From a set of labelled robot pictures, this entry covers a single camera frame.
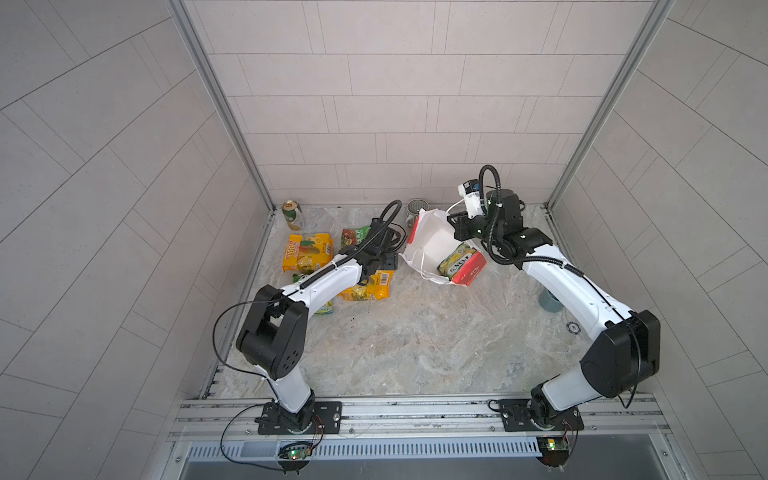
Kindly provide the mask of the green red snack bag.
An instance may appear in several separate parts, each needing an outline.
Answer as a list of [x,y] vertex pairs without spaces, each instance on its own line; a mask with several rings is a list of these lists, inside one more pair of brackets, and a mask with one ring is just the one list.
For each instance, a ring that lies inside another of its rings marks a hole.
[[340,240],[341,247],[361,244],[370,232],[370,226],[343,228]]

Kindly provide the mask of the yellow barcode snack bag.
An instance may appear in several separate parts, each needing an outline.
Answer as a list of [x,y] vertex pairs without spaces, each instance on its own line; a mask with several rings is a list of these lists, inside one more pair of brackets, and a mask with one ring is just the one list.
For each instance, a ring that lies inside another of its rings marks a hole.
[[378,270],[362,285],[355,285],[342,291],[339,296],[346,301],[383,300],[390,296],[393,270]]

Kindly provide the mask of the white red printed paper bag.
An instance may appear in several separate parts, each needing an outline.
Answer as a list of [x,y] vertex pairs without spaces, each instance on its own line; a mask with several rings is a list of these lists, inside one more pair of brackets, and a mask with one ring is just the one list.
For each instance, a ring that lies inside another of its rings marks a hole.
[[[422,210],[400,256],[425,280],[438,285],[470,286],[487,265],[487,260],[474,241],[454,238],[454,228],[448,223],[447,217],[448,213],[443,210]],[[477,253],[450,280],[438,272],[438,265],[461,242],[473,246]]]

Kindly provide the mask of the green yellow Fox's candy bag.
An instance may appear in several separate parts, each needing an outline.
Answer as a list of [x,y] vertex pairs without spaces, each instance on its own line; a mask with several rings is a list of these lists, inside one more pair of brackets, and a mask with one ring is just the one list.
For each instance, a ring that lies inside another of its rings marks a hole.
[[477,253],[477,250],[467,242],[461,242],[438,265],[438,272],[452,280],[464,265]]

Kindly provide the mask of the yellow orange snack bag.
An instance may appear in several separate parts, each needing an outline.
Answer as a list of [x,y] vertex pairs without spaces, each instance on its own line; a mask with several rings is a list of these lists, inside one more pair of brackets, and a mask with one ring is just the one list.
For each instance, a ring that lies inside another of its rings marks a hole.
[[284,272],[311,274],[333,259],[333,240],[329,233],[291,234],[282,260]]

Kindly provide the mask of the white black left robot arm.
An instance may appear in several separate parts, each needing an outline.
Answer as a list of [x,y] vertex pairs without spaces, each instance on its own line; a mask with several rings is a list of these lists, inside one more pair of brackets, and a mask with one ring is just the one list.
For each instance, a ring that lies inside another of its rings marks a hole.
[[304,279],[276,288],[260,288],[241,326],[235,346],[264,377],[276,397],[278,423],[297,432],[308,428],[315,394],[298,363],[309,319],[342,291],[366,281],[384,267],[404,236],[390,225],[402,208],[390,202],[371,220],[363,241],[341,249],[330,262]]

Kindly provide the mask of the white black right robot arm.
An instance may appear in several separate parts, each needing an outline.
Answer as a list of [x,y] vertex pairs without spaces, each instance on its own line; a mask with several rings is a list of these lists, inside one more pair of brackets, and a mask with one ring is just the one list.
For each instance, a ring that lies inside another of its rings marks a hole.
[[612,298],[546,234],[525,227],[519,197],[502,188],[494,166],[482,166],[459,193],[465,210],[448,217],[455,238],[478,241],[493,262],[515,266],[537,280],[592,341],[576,367],[532,389],[528,409],[534,425],[550,430],[561,413],[597,398],[634,394],[642,381],[658,373],[658,318]]

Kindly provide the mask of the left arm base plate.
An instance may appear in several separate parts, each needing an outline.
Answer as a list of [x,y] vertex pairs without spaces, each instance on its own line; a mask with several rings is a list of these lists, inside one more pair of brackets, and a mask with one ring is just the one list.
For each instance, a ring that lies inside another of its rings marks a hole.
[[298,412],[289,412],[275,402],[263,407],[255,418],[259,435],[310,434],[323,428],[328,434],[340,431],[342,403],[310,399]]

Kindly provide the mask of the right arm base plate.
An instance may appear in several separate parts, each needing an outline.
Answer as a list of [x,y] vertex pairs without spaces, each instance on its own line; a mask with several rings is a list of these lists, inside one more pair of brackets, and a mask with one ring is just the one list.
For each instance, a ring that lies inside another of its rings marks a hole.
[[506,432],[564,432],[585,428],[577,407],[548,412],[539,418],[530,403],[530,399],[500,399],[490,400],[488,406],[501,417]]

